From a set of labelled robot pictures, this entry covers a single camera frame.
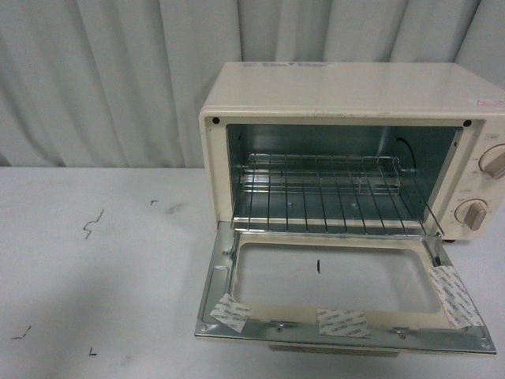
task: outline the control knob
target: control knob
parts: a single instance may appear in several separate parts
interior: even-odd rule
[[[466,224],[472,231],[478,231],[488,214],[488,206],[483,200],[465,201],[456,208],[454,215],[460,223]]]
[[[499,144],[485,152],[479,161],[479,167],[493,179],[505,175],[505,144]]]

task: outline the oven cavity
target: oven cavity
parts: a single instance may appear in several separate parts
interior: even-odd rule
[[[430,197],[460,129],[228,125],[234,227],[441,235]]]

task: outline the white tabletop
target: white tabletop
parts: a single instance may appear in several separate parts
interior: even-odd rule
[[[0,377],[503,378],[505,207],[445,245],[497,356],[270,351],[193,337],[215,239],[204,176],[0,169]]]

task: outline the toaster oven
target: toaster oven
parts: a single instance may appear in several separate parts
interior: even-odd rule
[[[503,199],[504,100],[455,64],[225,64],[200,112],[217,238],[195,336],[495,354],[443,241]]]

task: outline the oven top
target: oven top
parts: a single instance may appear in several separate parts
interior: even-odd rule
[[[207,111],[505,114],[505,91],[454,63],[229,62]]]

